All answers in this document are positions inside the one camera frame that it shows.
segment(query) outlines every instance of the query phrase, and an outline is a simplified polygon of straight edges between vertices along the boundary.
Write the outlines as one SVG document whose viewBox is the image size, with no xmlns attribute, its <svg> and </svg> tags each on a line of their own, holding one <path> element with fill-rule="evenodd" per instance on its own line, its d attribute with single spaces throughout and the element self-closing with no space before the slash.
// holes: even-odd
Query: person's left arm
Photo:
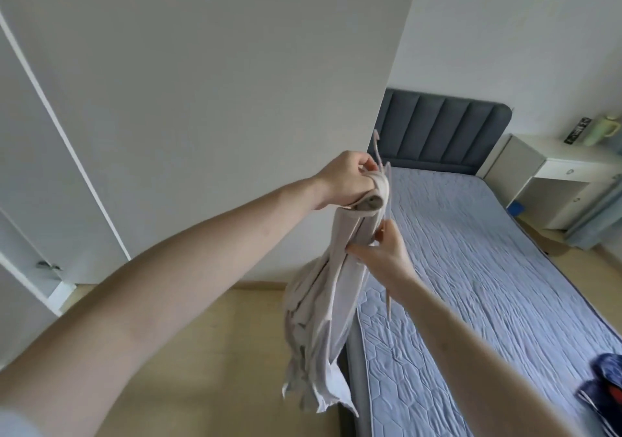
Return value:
<svg viewBox="0 0 622 437">
<path fill-rule="evenodd" d="M 310 211 L 373 188 L 363 152 L 151 247 L 114 272 L 0 374 L 0 406 L 46 436 L 97 432 L 132 375 Z"/>
</svg>

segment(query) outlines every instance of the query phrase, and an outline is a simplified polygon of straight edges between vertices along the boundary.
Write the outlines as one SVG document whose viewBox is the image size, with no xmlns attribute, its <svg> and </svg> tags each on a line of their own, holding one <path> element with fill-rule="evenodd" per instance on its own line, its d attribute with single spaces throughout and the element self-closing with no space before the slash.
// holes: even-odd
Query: person's left hand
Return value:
<svg viewBox="0 0 622 437">
<path fill-rule="evenodd" d="M 322 190 L 320 203 L 316 209 L 328 204 L 345 206 L 360 199 L 374 188 L 374 181 L 362 175 L 366 170 L 378 170 L 374 159 L 366 152 L 345 151 L 333 159 L 312 179 Z"/>
</svg>

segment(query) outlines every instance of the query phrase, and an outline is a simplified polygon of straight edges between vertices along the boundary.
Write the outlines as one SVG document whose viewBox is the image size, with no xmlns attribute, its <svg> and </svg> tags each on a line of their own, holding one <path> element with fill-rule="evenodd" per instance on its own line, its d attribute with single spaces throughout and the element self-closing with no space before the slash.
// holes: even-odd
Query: hand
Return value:
<svg viewBox="0 0 622 437">
<path fill-rule="evenodd" d="M 320 170 L 312 178 L 322 187 L 321 200 L 316 209 L 328 204 L 349 205 L 373 190 L 374 181 L 362 175 L 362 167 L 369 171 L 378 170 L 368 153 L 345 151 Z"/>
<path fill-rule="evenodd" d="M 374 238 L 379 245 L 349 244 L 346 252 L 363 262 L 371 274 L 391 292 L 391 296 L 401 303 L 403 285 L 419 281 L 404 239 L 392 219 L 381 223 Z"/>
</svg>

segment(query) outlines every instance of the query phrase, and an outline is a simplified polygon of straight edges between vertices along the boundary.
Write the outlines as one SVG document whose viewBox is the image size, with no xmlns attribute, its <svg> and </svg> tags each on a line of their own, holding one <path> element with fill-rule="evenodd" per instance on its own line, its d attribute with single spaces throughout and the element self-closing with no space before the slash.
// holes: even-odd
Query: baseboard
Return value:
<svg viewBox="0 0 622 437">
<path fill-rule="evenodd" d="M 607 248 L 598 244 L 593 249 L 594 252 L 598 254 L 603 260 L 605 260 L 610 266 L 615 268 L 617 272 L 622 275 L 622 260 L 620 260 L 616 255 L 613 255 Z"/>
<path fill-rule="evenodd" d="M 263 290 L 263 291 L 283 291 L 287 284 L 285 282 L 253 282 L 249 280 L 239 280 L 235 283 L 232 290 Z"/>
<path fill-rule="evenodd" d="M 69 296 L 71 296 L 75 289 L 76 286 L 74 284 L 60 282 L 47 300 L 52 307 L 60 311 L 60 308 L 65 301 L 69 299 Z"/>
</svg>

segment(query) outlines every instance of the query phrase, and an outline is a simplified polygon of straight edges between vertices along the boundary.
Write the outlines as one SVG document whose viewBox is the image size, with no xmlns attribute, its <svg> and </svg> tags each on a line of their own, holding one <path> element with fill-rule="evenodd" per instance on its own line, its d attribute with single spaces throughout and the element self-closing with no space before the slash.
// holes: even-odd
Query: person's right arm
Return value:
<svg viewBox="0 0 622 437">
<path fill-rule="evenodd" d="M 393 221 L 386 221 L 376 238 L 377 247 L 350 245 L 348 253 L 408 311 L 474 435 L 581 435 L 424 285 Z"/>
</svg>

